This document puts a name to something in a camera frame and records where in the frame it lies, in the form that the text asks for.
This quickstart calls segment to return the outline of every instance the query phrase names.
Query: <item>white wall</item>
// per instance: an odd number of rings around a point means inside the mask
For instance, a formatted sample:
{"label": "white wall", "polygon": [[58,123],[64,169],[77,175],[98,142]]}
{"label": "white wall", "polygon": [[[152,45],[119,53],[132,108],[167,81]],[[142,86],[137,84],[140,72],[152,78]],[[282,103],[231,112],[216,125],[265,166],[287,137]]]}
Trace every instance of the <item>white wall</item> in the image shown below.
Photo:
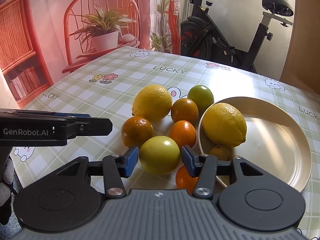
{"label": "white wall", "polygon": [[[210,7],[209,15],[228,42],[237,49],[248,51],[262,20],[262,12],[265,11],[261,6],[262,0],[210,1],[213,5]],[[295,0],[289,0],[289,2],[294,7]],[[293,17],[289,17],[288,20],[293,22]],[[263,42],[254,64],[259,74],[279,80],[287,57],[292,27],[285,28],[280,25],[280,22],[272,20],[269,32],[273,33],[273,39]]]}

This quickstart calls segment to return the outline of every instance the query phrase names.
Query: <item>exercise bike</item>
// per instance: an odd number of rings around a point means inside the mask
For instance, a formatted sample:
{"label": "exercise bike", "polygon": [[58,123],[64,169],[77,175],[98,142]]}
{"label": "exercise bike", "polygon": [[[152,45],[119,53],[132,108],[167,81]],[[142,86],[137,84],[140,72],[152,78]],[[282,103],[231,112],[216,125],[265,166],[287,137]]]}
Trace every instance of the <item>exercise bike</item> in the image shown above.
{"label": "exercise bike", "polygon": [[256,73],[253,64],[265,38],[271,41],[273,34],[268,33],[271,19],[278,20],[284,27],[292,22],[277,15],[290,17],[293,6],[287,0],[262,0],[262,7],[271,13],[263,12],[263,19],[258,26],[248,52],[236,49],[223,36],[215,22],[208,15],[211,1],[206,1],[207,8],[202,8],[202,0],[190,0],[192,14],[181,23],[181,55],[210,60]]}

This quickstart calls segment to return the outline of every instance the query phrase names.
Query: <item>blue gripper pad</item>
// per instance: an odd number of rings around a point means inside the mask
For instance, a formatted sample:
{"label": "blue gripper pad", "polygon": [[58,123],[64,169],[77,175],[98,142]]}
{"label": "blue gripper pad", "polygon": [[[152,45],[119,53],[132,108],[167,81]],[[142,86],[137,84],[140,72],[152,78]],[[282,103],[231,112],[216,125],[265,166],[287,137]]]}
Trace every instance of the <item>blue gripper pad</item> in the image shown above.
{"label": "blue gripper pad", "polygon": [[89,114],[55,113],[54,116],[91,117]]}
{"label": "blue gripper pad", "polygon": [[131,147],[126,151],[124,156],[127,158],[125,167],[124,167],[124,177],[128,178],[131,176],[133,169],[135,168],[138,162],[139,149],[138,147]]}
{"label": "blue gripper pad", "polygon": [[184,146],[182,146],[181,150],[181,159],[189,175],[193,178],[196,177],[196,167],[193,163],[193,158]]}

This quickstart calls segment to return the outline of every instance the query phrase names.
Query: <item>plate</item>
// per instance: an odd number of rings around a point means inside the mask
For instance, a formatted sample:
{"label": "plate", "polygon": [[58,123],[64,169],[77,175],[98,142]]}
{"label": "plate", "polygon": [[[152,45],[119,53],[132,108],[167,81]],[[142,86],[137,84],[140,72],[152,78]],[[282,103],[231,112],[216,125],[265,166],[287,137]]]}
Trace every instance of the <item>plate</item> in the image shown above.
{"label": "plate", "polygon": [[[234,106],[247,123],[246,141],[230,148],[230,153],[244,157],[301,192],[309,180],[312,159],[307,138],[295,120],[279,107],[257,98],[234,97],[216,103]],[[197,131],[198,143],[201,153],[209,153],[216,145],[204,133],[204,114]],[[229,185],[227,176],[217,180],[223,187]]]}

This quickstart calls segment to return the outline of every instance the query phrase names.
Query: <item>lemon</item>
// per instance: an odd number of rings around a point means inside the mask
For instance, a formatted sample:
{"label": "lemon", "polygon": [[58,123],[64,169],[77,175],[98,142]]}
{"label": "lemon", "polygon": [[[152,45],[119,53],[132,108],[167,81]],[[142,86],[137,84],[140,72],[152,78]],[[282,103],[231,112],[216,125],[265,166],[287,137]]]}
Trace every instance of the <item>lemon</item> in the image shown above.
{"label": "lemon", "polygon": [[244,117],[229,104],[210,106],[204,113],[202,123],[207,137],[217,145],[236,147],[245,141],[247,125]]}
{"label": "lemon", "polygon": [[149,85],[139,91],[132,104],[132,113],[150,122],[156,122],[169,114],[172,97],[167,89]]}

